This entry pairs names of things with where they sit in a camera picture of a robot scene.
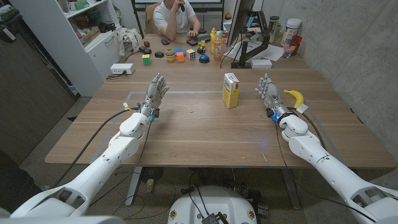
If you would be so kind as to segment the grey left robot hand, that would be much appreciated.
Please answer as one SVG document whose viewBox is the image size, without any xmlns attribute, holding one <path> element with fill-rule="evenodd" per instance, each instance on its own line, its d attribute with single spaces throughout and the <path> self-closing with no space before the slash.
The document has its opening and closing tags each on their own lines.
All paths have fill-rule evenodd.
<svg viewBox="0 0 398 224">
<path fill-rule="evenodd" d="M 158 73 L 147 87 L 146 95 L 141 106 L 141 114 L 149 117 L 152 112 L 160 106 L 162 98 L 168 90 L 169 87 L 167 87 L 165 78 Z"/>
</svg>

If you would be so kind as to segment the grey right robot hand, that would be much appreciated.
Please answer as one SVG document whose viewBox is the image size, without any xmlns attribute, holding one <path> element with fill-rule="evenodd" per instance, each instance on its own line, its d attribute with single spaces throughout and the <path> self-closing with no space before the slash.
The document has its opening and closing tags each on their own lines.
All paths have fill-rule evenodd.
<svg viewBox="0 0 398 224">
<path fill-rule="evenodd" d="M 277 87 L 273 84 L 268 74 L 265 74 L 264 78 L 260 78 L 259 86 L 255 91 L 263 99 L 267 117 L 271 118 L 273 122 L 279 122 L 284 114 L 289 113 L 288 108 L 284 105 L 279 95 Z"/>
</svg>

